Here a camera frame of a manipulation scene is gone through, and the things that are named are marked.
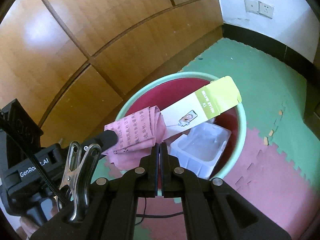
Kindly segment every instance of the white and green cardboard box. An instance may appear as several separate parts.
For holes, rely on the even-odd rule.
[[[241,103],[240,92],[225,76],[161,111],[167,127],[164,139],[206,122]]]

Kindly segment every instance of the metal rivet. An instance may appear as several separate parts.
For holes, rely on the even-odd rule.
[[[99,179],[97,179],[96,183],[98,185],[102,186],[107,183],[107,179],[106,178],[99,178]]]
[[[212,180],[212,183],[213,183],[214,185],[216,185],[216,186],[221,186],[222,183],[223,183],[223,180],[220,179],[220,178],[214,178],[214,179]]]
[[[184,172],[184,169],[182,167],[176,167],[173,171],[177,174],[182,174]]]
[[[142,174],[142,173],[145,172],[145,169],[142,168],[142,167],[138,167],[138,168],[136,168],[134,171],[135,171],[135,173],[137,173],[137,174]]]

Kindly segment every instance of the crumpled pink paper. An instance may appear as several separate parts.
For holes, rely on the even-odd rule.
[[[151,153],[151,147],[163,142],[166,126],[159,108],[153,106],[107,124],[104,130],[115,131],[118,142],[102,154],[108,155],[118,169],[130,170]]]

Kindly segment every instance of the metal clamp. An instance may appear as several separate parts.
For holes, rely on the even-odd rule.
[[[81,145],[74,141],[70,144],[66,166],[60,185],[60,190],[66,192],[66,197],[73,197],[74,210],[70,222],[81,222],[89,207],[89,192],[94,170],[98,164],[101,147],[99,144],[91,144],[81,160]],[[63,208],[62,201],[57,199],[58,210]]]

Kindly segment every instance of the floor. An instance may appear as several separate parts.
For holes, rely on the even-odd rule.
[[[219,40],[182,71],[234,79],[248,129],[244,149],[225,181],[298,239],[320,207],[320,141],[302,121],[306,80],[270,55],[229,39]],[[106,160],[100,161],[93,179],[102,174],[121,176]],[[143,208],[139,201],[138,212]],[[177,199],[148,199],[146,214],[180,211]],[[136,226],[134,239],[186,239],[183,216],[145,219]]]

